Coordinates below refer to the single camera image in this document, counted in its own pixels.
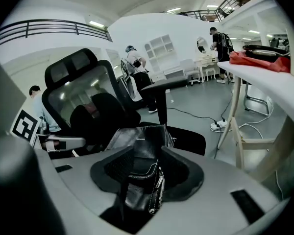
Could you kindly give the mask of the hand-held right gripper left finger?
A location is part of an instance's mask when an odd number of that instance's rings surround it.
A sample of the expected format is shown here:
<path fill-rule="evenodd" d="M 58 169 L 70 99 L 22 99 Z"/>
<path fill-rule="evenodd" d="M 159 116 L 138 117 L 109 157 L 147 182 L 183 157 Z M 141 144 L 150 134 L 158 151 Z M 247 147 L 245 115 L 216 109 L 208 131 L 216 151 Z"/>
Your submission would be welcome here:
<path fill-rule="evenodd" d="M 113 206 L 116 194 L 102 191 L 90 176 L 94 163 L 116 152 L 51 160 L 46 151 L 35 150 L 44 184 L 61 217 L 66 235 L 125 234 L 100 218 L 106 209 Z"/>

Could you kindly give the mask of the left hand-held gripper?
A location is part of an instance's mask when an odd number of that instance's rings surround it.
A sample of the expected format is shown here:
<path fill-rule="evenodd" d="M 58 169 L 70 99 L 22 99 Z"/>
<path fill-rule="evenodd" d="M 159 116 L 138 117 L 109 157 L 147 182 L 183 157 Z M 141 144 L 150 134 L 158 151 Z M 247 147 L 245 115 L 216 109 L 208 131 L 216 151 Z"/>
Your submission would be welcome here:
<path fill-rule="evenodd" d="M 82 148 L 86 141 L 81 137 L 53 135 L 44 118 L 36 119 L 21 110 L 12 126 L 12 134 L 27 140 L 35 149 L 47 152 L 64 152 Z"/>

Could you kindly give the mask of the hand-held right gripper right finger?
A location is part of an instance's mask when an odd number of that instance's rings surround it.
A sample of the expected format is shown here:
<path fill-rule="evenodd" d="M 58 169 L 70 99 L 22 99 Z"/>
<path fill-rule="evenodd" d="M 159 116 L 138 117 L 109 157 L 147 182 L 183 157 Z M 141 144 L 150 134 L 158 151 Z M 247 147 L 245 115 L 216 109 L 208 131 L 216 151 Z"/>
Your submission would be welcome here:
<path fill-rule="evenodd" d="M 280 215 L 288 200 L 276 196 L 236 167 L 188 151 L 173 152 L 204 171 L 201 188 L 188 200 L 164 203 L 147 223 L 148 235 L 259 235 Z M 244 189 L 264 211 L 248 224 L 231 192 Z"/>

